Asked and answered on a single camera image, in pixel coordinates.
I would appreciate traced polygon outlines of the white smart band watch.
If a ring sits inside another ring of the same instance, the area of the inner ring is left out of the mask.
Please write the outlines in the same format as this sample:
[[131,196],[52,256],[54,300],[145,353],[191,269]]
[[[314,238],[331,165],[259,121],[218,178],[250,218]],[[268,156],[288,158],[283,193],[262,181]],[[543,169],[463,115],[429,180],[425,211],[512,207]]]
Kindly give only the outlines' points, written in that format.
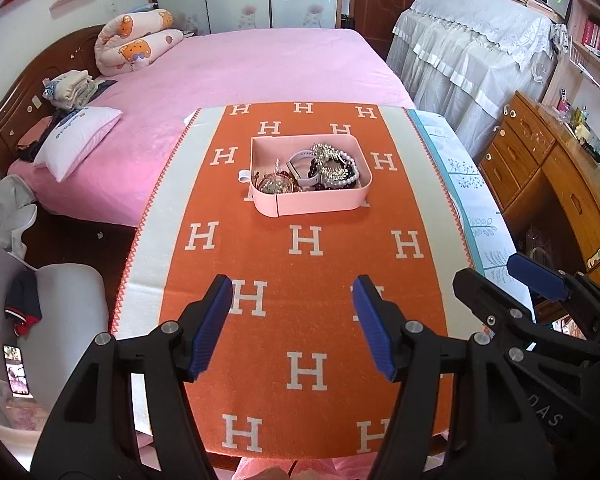
[[286,162],[287,170],[296,185],[303,191],[315,191],[321,184],[319,170],[316,167],[317,154],[314,150],[298,151]]

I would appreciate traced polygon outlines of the pink jewelry tray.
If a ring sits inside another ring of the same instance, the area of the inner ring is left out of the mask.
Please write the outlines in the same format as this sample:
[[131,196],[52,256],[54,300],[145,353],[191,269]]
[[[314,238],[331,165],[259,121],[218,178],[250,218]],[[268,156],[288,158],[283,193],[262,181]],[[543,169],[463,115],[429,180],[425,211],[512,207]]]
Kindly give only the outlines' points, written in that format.
[[373,176],[355,136],[303,134],[253,138],[238,181],[260,214],[279,218],[362,207]]

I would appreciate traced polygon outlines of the orange H-pattern blanket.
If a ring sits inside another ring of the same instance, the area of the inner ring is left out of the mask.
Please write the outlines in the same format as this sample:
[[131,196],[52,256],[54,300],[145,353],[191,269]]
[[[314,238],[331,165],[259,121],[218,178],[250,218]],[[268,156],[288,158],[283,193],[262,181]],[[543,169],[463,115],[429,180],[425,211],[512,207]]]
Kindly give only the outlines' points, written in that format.
[[[380,444],[397,387],[375,367],[355,320],[358,275],[442,336],[481,322],[456,299],[474,266],[441,172],[406,110],[358,103],[238,104],[179,120],[123,275],[114,329],[178,318],[216,275],[234,302],[208,370],[187,386],[209,451],[336,457]],[[267,218],[239,181],[253,140],[355,136],[370,190],[350,211]]]

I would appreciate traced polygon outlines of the wooden desk with drawers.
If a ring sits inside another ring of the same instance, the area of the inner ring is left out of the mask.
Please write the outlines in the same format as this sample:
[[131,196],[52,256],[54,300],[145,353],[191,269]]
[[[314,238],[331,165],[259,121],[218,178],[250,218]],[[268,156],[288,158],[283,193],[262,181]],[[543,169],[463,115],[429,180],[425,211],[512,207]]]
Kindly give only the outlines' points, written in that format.
[[516,92],[478,169],[518,252],[600,285],[600,170],[547,107]]

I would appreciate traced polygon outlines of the white chair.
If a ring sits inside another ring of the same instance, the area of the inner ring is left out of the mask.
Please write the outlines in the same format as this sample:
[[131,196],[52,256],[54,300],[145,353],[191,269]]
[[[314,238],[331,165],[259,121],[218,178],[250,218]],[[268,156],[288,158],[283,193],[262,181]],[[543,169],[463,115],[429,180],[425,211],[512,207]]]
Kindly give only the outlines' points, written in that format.
[[[14,428],[3,412],[10,395],[3,346],[14,341],[4,303],[14,277],[29,268],[0,246],[0,439],[20,460],[32,456],[41,433]],[[33,400],[48,412],[92,339],[108,330],[109,311],[102,276],[90,266],[50,264],[34,274],[42,320],[19,347]]]

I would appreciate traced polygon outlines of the pink bed sheet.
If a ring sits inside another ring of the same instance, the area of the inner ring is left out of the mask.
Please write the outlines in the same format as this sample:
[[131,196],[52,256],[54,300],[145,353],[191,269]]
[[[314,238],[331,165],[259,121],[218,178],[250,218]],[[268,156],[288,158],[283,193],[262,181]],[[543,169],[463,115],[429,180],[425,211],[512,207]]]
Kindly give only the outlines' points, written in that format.
[[9,170],[54,214],[135,228],[195,110],[302,101],[414,105],[354,30],[221,32],[186,38],[142,70],[117,76],[94,103],[121,110],[120,122],[64,182],[22,160]]

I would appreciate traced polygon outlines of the red navy garment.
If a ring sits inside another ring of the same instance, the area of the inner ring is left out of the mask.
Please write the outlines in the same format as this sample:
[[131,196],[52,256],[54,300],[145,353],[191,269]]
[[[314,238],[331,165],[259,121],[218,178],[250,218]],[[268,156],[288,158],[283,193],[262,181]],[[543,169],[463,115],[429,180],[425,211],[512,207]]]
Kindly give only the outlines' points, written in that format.
[[5,318],[14,323],[17,337],[27,336],[31,328],[42,320],[36,273],[25,270],[17,274],[6,292]]

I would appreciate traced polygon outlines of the smartphone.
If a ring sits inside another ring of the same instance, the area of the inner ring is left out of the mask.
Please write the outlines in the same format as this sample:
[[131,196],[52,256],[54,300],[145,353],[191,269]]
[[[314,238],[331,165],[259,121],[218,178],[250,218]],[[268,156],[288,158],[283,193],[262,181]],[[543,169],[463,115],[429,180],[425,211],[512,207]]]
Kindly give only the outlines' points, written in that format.
[[3,356],[9,388],[12,393],[15,396],[30,396],[21,350],[11,344],[4,344]]

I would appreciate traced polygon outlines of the white pillow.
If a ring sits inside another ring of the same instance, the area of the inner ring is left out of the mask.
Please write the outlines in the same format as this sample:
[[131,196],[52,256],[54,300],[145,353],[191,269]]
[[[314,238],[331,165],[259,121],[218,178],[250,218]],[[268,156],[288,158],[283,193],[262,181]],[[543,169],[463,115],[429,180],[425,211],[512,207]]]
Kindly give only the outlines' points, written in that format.
[[32,165],[46,168],[57,182],[65,181],[122,118],[122,110],[85,106],[50,131]]

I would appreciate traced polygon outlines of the wooden bookshelf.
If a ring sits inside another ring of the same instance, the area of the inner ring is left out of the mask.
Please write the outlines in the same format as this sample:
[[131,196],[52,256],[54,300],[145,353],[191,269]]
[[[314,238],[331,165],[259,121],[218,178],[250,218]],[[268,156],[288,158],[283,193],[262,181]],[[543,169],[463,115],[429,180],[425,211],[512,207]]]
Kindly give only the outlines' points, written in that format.
[[569,50],[561,55],[542,102],[556,108],[563,100],[600,119],[600,5],[570,0]]

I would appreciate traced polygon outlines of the white lace covered furniture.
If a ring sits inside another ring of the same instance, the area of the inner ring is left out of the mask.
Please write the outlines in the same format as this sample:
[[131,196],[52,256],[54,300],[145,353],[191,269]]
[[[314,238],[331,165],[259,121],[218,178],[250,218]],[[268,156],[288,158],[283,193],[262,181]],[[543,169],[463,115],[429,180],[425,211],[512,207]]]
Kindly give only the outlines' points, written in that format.
[[443,116],[473,159],[516,92],[542,99],[566,28],[512,0],[415,0],[397,19],[388,66],[418,110]]

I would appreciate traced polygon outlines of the folded beige clothes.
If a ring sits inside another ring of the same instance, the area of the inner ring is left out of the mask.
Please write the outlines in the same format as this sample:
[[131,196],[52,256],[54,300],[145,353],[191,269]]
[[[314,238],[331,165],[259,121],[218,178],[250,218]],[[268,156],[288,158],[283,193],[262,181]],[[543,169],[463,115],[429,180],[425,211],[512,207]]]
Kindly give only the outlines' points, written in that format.
[[54,79],[44,80],[43,98],[58,110],[84,107],[98,88],[98,82],[87,70],[69,70]]

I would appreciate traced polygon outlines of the wooden headboard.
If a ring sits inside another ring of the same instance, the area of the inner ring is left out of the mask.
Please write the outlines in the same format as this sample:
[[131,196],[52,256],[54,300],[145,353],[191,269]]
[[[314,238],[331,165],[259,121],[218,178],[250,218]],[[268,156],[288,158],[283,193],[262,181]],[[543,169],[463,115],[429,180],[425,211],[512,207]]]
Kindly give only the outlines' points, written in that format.
[[94,45],[102,25],[71,32],[37,55],[0,102],[0,177],[17,159],[18,141],[54,107],[43,98],[44,80],[69,70],[87,70],[97,77]]

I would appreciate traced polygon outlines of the bear print rolled quilt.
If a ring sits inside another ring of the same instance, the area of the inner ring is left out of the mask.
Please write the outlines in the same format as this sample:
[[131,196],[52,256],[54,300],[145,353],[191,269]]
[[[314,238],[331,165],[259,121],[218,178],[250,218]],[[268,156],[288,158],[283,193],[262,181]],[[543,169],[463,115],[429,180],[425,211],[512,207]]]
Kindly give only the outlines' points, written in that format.
[[95,41],[99,72],[114,76],[152,64],[185,39],[173,23],[172,14],[163,9],[117,16],[102,27]]

